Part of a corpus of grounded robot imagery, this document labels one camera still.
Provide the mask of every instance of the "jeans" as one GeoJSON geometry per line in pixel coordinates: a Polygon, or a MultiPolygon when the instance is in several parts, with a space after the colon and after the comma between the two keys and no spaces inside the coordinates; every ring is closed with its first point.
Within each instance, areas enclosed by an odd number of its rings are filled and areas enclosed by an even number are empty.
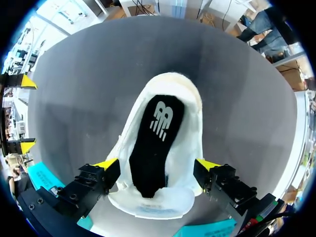
{"type": "Polygon", "coordinates": [[[253,45],[253,49],[257,50],[259,53],[264,53],[269,50],[279,50],[280,48],[287,46],[287,43],[274,26],[273,22],[270,21],[265,11],[260,11],[256,18],[251,22],[250,26],[237,38],[247,42],[254,36],[267,30],[272,31],[270,31],[259,43],[253,45]]]}

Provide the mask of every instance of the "table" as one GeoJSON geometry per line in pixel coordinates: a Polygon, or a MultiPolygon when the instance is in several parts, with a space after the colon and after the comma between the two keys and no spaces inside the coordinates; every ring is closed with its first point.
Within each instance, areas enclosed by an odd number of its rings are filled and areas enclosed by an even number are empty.
{"type": "MultiPolygon", "coordinates": [[[[164,72],[190,78],[203,100],[203,152],[241,180],[273,192],[296,126],[293,91],[259,53],[221,30],[154,16],[101,23],[71,35],[39,60],[29,98],[31,152],[65,184],[85,163],[105,159],[145,84],[164,72]]],[[[145,220],[100,199],[91,211],[108,236],[172,236],[186,224],[226,219],[198,196],[182,219],[145,220]]]]}

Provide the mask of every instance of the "woman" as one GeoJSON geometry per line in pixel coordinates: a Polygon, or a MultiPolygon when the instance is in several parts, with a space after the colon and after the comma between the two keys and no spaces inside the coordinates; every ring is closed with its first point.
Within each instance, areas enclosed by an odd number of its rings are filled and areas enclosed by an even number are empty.
{"type": "Polygon", "coordinates": [[[26,172],[21,171],[20,167],[15,167],[10,170],[11,174],[8,176],[7,181],[13,198],[17,200],[22,192],[34,187],[29,175],[26,172]]]}

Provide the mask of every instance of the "white shoe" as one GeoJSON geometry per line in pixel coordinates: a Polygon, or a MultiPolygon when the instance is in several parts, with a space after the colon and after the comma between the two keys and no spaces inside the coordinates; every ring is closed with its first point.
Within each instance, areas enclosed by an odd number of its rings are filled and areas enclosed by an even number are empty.
{"type": "Polygon", "coordinates": [[[181,218],[202,189],[193,176],[203,158],[202,100],[185,76],[164,73],[138,96],[117,144],[118,192],[108,195],[118,209],[147,219],[181,218]]]}

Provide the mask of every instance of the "cable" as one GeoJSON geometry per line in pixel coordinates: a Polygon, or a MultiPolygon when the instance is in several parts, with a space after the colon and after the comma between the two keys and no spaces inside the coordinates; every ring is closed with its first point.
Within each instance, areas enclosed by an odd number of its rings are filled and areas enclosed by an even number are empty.
{"type": "Polygon", "coordinates": [[[141,3],[140,3],[142,9],[147,12],[147,15],[149,16],[150,14],[154,16],[154,14],[152,12],[150,12],[144,5],[143,5],[143,0],[141,0],[141,3]]]}
{"type": "Polygon", "coordinates": [[[225,15],[224,15],[224,17],[223,17],[223,22],[222,22],[222,28],[223,28],[223,31],[225,31],[225,30],[224,30],[224,21],[225,21],[225,17],[226,17],[226,15],[227,15],[228,11],[229,11],[229,8],[231,8],[232,1],[233,1],[233,0],[231,0],[231,1],[229,2],[229,5],[228,5],[228,8],[227,8],[227,11],[226,11],[226,13],[225,13],[225,15]]]}
{"type": "Polygon", "coordinates": [[[254,226],[252,226],[249,229],[245,230],[244,232],[238,234],[236,237],[249,236],[248,234],[251,231],[254,231],[255,229],[265,225],[266,223],[269,223],[270,221],[273,221],[273,220],[275,220],[277,218],[284,217],[284,216],[293,216],[294,214],[295,214],[294,212],[282,212],[282,213],[278,213],[278,214],[272,215],[272,216],[270,216],[270,217],[268,217],[266,219],[263,219],[259,223],[255,224],[254,226]]]}
{"type": "Polygon", "coordinates": [[[139,5],[138,5],[138,3],[139,3],[139,0],[137,0],[137,3],[136,2],[134,2],[134,0],[132,0],[133,1],[133,3],[136,5],[136,12],[135,12],[135,16],[137,16],[137,13],[138,13],[138,11],[137,10],[139,10],[140,12],[142,12],[144,15],[146,15],[140,8],[139,8],[139,5]]]}
{"type": "Polygon", "coordinates": [[[284,72],[287,72],[287,71],[290,71],[290,70],[298,70],[298,71],[300,71],[298,68],[290,68],[290,69],[286,69],[286,70],[279,71],[279,72],[280,73],[284,73],[284,72]]]}

